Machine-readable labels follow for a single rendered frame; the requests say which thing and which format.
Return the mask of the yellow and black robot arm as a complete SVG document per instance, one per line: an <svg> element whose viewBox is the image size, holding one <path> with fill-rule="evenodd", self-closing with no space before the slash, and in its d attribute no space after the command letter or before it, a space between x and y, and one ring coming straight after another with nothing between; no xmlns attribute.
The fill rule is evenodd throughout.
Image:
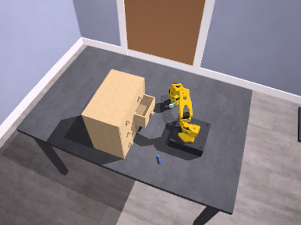
<svg viewBox="0 0 301 225"><path fill-rule="evenodd" d="M193 116L192 113L192 105L191 105L191 100L189 98L189 89L183 88L182 84L172 84L171 87L169 88L169 95L178 95L179 96L179 124L182 128L183 132L180 132L178 134L178 137L183 141L183 142L193 142L199 126L197 125L191 125L187 122L190 122L191 117ZM184 100L183 97L186 97ZM182 112L184 106L187 107L188 112ZM184 124L184 125L183 125ZM194 130L193 130L194 128ZM187 132L187 133L184 133Z"/></svg>

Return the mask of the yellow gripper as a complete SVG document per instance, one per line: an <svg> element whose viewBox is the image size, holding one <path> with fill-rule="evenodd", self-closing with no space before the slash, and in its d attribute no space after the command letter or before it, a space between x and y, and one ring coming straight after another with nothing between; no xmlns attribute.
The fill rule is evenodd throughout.
<svg viewBox="0 0 301 225"><path fill-rule="evenodd" d="M178 102L179 102L179 96L178 95L170 96L170 99L171 99L171 102L173 102L173 101L175 102L176 106L178 105Z"/></svg>

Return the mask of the wooden chest of drawers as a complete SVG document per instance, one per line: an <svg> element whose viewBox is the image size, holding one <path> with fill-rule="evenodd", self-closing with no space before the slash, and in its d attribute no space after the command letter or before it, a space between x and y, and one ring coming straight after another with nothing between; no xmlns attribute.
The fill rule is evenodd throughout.
<svg viewBox="0 0 301 225"><path fill-rule="evenodd" d="M111 70L83 113L95 149L125 159L119 126L144 78Z"/></svg>

